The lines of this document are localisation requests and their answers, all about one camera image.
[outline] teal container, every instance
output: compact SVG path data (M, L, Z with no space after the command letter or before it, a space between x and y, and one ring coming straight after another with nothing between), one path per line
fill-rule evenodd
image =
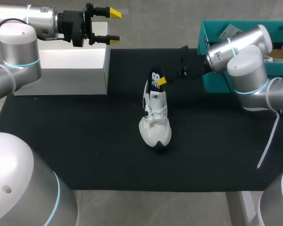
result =
M248 31L258 24L266 27L273 44L283 43L283 21L224 21L224 20L203 20L201 23L199 42L197 47L198 54L206 54L210 43L222 42L220 34L228 27L233 25L241 31ZM265 62L267 75L269 78L283 78L283 62ZM228 93L230 92L225 79L227 79L230 88L233 88L233 82L230 75L224 72L222 74L210 72L203 76L205 90L208 93Z

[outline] gray robot arm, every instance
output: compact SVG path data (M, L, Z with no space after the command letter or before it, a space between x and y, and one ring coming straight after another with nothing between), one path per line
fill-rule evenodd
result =
M244 109L283 110L283 79L268 79L257 46L250 45L242 49L229 61L227 70Z
M262 55L272 51L272 41L263 25L214 44L198 56L198 71L190 68L188 48L180 51L180 77L200 77L228 70L242 106L248 111L283 110L283 79L269 80Z
M0 28L3 63L0 64L0 99L41 78L37 35L33 27L11 22Z
M0 27L0 44L3 64L0 65L0 99L21 87L41 78L41 66L37 39L56 40L63 34L62 40L82 47L83 41L112 44L120 40L119 36L96 36L92 33L91 17L105 16L121 18L116 10L96 8L87 3L85 11L64 11L59 13L55 7L32 5L0 4L0 23L15 18L24 23L8 21Z

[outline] shoe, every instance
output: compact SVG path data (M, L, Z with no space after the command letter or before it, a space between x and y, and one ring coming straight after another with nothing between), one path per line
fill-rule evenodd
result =
M171 128L167 117L166 92L158 85L163 71L153 68L143 92L143 108L145 116L139 123L141 137L145 143L154 148L164 148L171 140Z

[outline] yellow tab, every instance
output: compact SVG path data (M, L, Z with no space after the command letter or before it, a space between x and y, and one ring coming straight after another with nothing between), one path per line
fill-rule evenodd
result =
M117 43L121 40L121 38L119 38L119 40L110 40L110 45L114 44L114 43Z
M166 83L166 78L165 77L162 77L162 78L160 78L159 80L158 80L158 85L159 86L161 86L161 85L163 85L163 84L165 84Z
M122 14L110 7L110 18L122 18Z

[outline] white platform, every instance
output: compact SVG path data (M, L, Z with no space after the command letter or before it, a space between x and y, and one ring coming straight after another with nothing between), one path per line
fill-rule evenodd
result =
M92 23L92 29L95 35L109 34L107 22ZM79 48L62 40L38 40L38 47L42 78L22 87L15 95L107 94L109 45L90 46L85 40L84 47Z

